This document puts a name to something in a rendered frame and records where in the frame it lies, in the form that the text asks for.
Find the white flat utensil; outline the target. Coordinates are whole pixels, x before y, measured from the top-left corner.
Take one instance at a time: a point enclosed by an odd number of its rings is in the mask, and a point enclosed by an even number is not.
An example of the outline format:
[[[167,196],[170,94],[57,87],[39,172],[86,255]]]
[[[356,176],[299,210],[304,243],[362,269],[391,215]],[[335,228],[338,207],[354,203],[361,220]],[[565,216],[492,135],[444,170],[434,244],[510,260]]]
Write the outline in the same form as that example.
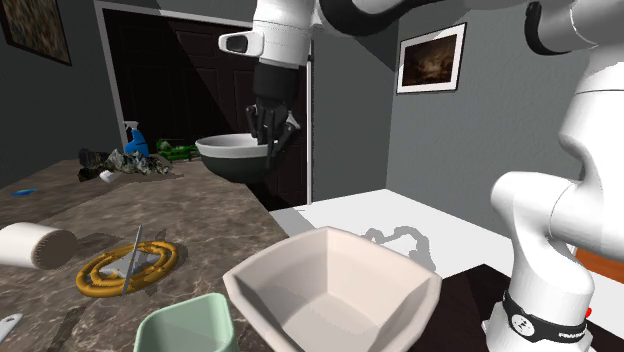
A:
[[[0,344],[7,338],[22,318],[23,315],[21,313],[15,313],[0,319]]]

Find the green toy vehicle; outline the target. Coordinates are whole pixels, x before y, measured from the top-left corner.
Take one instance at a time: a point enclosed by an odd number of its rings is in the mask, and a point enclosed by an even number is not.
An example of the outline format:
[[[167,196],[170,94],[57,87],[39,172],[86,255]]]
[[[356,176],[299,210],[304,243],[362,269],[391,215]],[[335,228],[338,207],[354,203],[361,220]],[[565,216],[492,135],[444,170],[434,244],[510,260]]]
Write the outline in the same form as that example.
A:
[[[157,153],[168,161],[189,160],[200,155],[195,145],[172,146],[168,140],[158,140],[156,142]]]

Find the white square bowl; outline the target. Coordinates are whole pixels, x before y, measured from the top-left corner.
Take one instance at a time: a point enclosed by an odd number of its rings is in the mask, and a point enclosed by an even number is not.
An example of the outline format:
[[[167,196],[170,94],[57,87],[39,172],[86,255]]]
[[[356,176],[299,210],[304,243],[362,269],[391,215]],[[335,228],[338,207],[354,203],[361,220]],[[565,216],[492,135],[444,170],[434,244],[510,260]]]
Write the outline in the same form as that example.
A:
[[[442,283],[409,258],[332,227],[279,241],[223,281],[274,352],[408,352]]]

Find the blue spray bottle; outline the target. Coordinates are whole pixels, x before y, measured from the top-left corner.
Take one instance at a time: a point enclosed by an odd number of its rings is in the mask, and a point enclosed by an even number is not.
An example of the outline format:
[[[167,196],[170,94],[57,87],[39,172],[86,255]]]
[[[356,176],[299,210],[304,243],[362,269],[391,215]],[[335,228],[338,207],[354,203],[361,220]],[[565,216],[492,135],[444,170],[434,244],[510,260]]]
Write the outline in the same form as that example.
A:
[[[143,156],[149,157],[149,147],[144,136],[138,130],[138,122],[125,121],[124,126],[126,129],[130,128],[132,134],[132,140],[128,142],[124,148],[125,153],[132,154],[134,152],[140,152]]]

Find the dark framed wall picture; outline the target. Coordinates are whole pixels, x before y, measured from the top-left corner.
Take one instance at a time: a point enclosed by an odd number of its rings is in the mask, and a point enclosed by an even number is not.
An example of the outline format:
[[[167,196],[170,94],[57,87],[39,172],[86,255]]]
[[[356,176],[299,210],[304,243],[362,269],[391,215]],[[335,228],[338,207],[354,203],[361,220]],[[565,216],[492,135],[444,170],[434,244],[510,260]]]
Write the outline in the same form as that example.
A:
[[[0,0],[0,28],[8,45],[72,65],[57,0]]]

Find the dark door with white frame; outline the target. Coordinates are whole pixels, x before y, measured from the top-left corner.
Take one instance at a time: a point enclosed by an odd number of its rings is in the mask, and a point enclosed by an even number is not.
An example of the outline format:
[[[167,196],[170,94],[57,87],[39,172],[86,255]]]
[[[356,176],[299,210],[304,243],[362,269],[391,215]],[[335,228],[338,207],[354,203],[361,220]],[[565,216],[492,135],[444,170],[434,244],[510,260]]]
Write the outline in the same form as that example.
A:
[[[130,10],[102,14],[123,118],[137,122],[150,153],[162,140],[188,146],[248,132],[257,62],[217,44],[234,26]]]

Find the white framed wall picture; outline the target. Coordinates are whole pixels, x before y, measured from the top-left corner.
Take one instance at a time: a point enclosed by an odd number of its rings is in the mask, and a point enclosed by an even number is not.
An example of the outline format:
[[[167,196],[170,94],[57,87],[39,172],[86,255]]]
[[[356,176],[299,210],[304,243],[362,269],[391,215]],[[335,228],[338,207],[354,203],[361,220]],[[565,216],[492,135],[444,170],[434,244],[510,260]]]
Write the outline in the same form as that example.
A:
[[[397,94],[458,89],[467,23],[426,33],[400,43]]]

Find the pale green cup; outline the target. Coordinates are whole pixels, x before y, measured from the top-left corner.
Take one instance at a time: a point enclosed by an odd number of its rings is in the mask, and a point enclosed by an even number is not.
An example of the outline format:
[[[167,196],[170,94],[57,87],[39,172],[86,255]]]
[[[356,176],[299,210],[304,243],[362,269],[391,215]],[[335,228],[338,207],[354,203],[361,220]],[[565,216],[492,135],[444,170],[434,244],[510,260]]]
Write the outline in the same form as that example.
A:
[[[227,299],[209,293],[149,314],[133,352],[239,352]]]

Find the dark bowl with white inside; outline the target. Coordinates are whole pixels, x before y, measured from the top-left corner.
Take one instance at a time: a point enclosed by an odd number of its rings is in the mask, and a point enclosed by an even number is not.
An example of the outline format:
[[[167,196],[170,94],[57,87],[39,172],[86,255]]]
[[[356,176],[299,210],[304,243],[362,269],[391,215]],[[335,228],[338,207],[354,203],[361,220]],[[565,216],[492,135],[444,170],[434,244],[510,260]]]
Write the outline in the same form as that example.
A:
[[[261,182],[286,158],[283,149],[267,163],[267,145],[259,145],[250,133],[205,137],[195,145],[206,168],[232,183]]]

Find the white cylinder with tan end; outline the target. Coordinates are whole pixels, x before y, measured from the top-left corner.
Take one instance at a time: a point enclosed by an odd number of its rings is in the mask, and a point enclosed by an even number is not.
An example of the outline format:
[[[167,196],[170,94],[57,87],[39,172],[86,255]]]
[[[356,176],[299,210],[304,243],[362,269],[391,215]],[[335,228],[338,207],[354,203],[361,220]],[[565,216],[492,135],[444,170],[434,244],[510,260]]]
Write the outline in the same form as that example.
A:
[[[53,270],[76,253],[76,236],[64,229],[20,222],[0,230],[0,265]]]

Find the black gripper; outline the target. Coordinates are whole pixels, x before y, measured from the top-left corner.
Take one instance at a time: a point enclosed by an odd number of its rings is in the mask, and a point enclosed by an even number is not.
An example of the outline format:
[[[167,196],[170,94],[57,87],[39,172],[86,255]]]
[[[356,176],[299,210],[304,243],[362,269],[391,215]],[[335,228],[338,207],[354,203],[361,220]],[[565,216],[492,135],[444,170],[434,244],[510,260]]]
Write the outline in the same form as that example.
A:
[[[258,63],[254,69],[256,102],[245,108],[250,134],[267,145],[266,168],[301,129],[291,112],[299,88],[299,70]]]

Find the grey knife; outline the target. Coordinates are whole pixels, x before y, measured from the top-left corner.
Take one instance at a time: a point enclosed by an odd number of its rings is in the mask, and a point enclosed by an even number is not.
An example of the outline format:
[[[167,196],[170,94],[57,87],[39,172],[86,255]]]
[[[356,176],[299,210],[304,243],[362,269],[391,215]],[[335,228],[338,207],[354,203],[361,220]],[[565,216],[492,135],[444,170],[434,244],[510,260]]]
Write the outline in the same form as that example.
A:
[[[101,274],[116,274],[124,279],[121,295],[126,294],[130,278],[134,274],[139,273],[145,267],[153,265],[159,260],[157,254],[150,254],[138,249],[141,236],[142,226],[139,226],[132,252],[98,270]]]

